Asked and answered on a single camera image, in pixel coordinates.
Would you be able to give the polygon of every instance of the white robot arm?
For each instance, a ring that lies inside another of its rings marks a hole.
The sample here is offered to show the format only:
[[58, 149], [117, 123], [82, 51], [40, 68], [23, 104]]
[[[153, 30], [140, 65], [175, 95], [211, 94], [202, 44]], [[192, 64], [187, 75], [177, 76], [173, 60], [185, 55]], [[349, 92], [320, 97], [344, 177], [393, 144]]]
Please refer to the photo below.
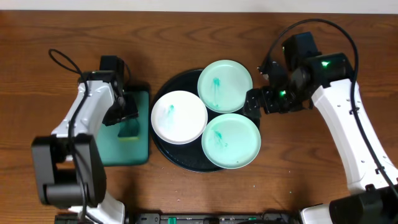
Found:
[[[387, 187], [388, 184], [377, 171], [356, 121], [352, 113], [350, 114], [350, 86], [351, 81], [349, 79], [331, 82], [329, 88], [320, 86], [313, 94], [312, 101], [329, 127], [343, 161], [348, 189], [351, 194], [355, 195], [365, 192], [368, 185], [381, 189]], [[384, 152], [366, 115], [361, 96], [359, 95], [358, 84], [355, 88], [355, 99], [361, 123], [374, 152], [390, 180], [397, 184], [398, 170], [394, 167], [386, 152]], [[304, 224], [333, 224], [329, 204], [305, 208], [301, 211], [301, 218]]]
[[346, 172], [350, 197], [303, 209], [304, 224], [395, 223], [398, 222], [398, 171], [384, 152], [369, 121], [356, 83], [358, 51], [349, 34], [340, 26], [323, 19], [307, 19], [284, 30], [306, 22], [323, 22], [340, 30], [353, 46], [355, 70], [343, 53], [322, 55], [310, 32], [293, 35], [282, 43], [287, 72], [270, 57], [278, 39], [258, 67], [269, 80], [269, 86], [246, 93], [244, 113], [260, 117], [266, 114], [288, 113], [315, 106], [328, 125]]
[[[102, 56], [98, 71], [81, 73], [77, 98], [51, 136], [34, 139], [32, 155], [43, 204], [76, 213], [85, 211], [84, 217], [95, 223], [125, 224], [128, 220], [124, 204], [106, 191], [105, 171], [95, 143], [102, 124], [114, 125], [138, 116], [134, 99], [123, 93], [123, 71], [120, 58]], [[72, 154], [69, 125], [73, 125], [75, 170], [55, 165]]]

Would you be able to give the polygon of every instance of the wood grain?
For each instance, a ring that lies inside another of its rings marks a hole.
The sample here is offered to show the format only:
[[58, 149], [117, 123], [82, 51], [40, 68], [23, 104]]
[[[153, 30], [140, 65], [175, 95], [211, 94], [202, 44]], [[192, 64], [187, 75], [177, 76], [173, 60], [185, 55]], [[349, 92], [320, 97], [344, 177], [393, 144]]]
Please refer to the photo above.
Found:
[[[152, 96], [174, 75], [220, 59], [242, 63], [259, 87], [267, 83], [256, 67], [271, 42], [309, 17], [336, 22], [356, 41], [368, 116], [397, 163], [398, 16], [0, 12], [0, 222], [52, 223], [57, 212], [39, 203], [30, 143], [66, 115], [77, 76], [53, 63], [49, 48], [65, 52], [82, 70], [98, 68], [101, 55], [118, 55], [132, 69], [131, 84], [150, 83]], [[323, 53], [342, 51], [352, 61], [349, 43], [331, 27], [313, 23], [289, 34], [306, 30]], [[108, 190], [132, 212], [164, 213], [293, 210], [348, 195], [340, 157], [317, 110], [263, 116], [261, 135], [261, 151], [249, 166], [212, 174], [176, 167], [152, 143], [147, 164], [106, 168]]]

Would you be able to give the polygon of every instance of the green cutting board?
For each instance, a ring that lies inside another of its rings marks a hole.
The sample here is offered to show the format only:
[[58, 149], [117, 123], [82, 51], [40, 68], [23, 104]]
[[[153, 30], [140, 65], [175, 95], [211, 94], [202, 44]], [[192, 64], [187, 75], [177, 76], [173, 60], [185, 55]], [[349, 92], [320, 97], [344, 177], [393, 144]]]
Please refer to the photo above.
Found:
[[[133, 166], [144, 164], [148, 160], [149, 152], [149, 94], [147, 91], [135, 91], [134, 95], [139, 117], [112, 126], [101, 125], [96, 138], [99, 155], [104, 166]], [[119, 138], [120, 127], [132, 125], [136, 128], [138, 121], [138, 138]]]

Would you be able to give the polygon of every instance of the green stain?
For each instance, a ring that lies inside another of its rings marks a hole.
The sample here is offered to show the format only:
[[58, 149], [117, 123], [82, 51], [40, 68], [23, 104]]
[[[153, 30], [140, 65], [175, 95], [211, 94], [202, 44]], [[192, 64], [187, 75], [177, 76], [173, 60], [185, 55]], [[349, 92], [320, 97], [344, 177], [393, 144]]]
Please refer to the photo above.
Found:
[[219, 78], [214, 78], [213, 83], [214, 83], [214, 86], [220, 87], [220, 79]]
[[170, 105], [169, 107], [169, 112], [167, 112], [168, 116], [173, 116], [174, 114], [174, 105]]
[[216, 108], [218, 108], [219, 106], [218, 106], [218, 103], [217, 103], [217, 98], [218, 98], [218, 95], [220, 94], [220, 79], [219, 78], [214, 78], [213, 79], [213, 86], [214, 86], [214, 102], [213, 102], [213, 105], [216, 107]]
[[217, 136], [220, 140], [223, 139], [223, 136], [221, 135], [221, 133], [219, 133], [218, 131], [214, 131], [214, 133], [216, 133], [216, 136]]
[[219, 147], [227, 147], [228, 144], [223, 141], [223, 135], [219, 131], [214, 131], [215, 143]]

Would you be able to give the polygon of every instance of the black plastic mount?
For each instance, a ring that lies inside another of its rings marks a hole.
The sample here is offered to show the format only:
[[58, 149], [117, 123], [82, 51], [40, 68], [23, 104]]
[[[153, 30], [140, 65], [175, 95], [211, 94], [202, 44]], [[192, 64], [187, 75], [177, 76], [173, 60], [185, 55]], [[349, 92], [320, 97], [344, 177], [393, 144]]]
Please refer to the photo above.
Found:
[[334, 224], [398, 223], [398, 201], [390, 187], [367, 186], [362, 194], [334, 200], [329, 211]]
[[[77, 213], [66, 213], [55, 216], [54, 224], [81, 224]], [[84, 224], [94, 224], [90, 220], [85, 220]]]
[[125, 95], [123, 92], [124, 62], [122, 59], [115, 55], [103, 55], [101, 56], [99, 70], [85, 72], [83, 78], [87, 81], [103, 81], [112, 86], [116, 100], [106, 112], [103, 124], [110, 126], [139, 116], [134, 97]]
[[333, 81], [353, 77], [346, 55], [322, 55], [310, 32], [288, 38], [283, 42], [282, 49], [287, 68], [293, 71], [291, 79], [277, 62], [266, 58], [258, 69], [268, 78], [269, 86], [246, 93], [243, 106], [246, 116], [259, 118], [260, 108], [264, 108], [266, 114], [312, 109], [311, 101], [307, 108], [303, 102], [310, 100], [320, 86], [328, 88]]
[[[55, 135], [36, 137], [32, 143], [32, 157], [39, 198], [44, 205], [69, 208], [82, 205], [80, 179], [76, 169], [59, 169], [57, 164], [68, 155], [67, 138]], [[96, 207], [104, 200], [106, 174], [93, 136], [79, 134], [73, 138], [76, 159], [86, 188], [87, 205]]]

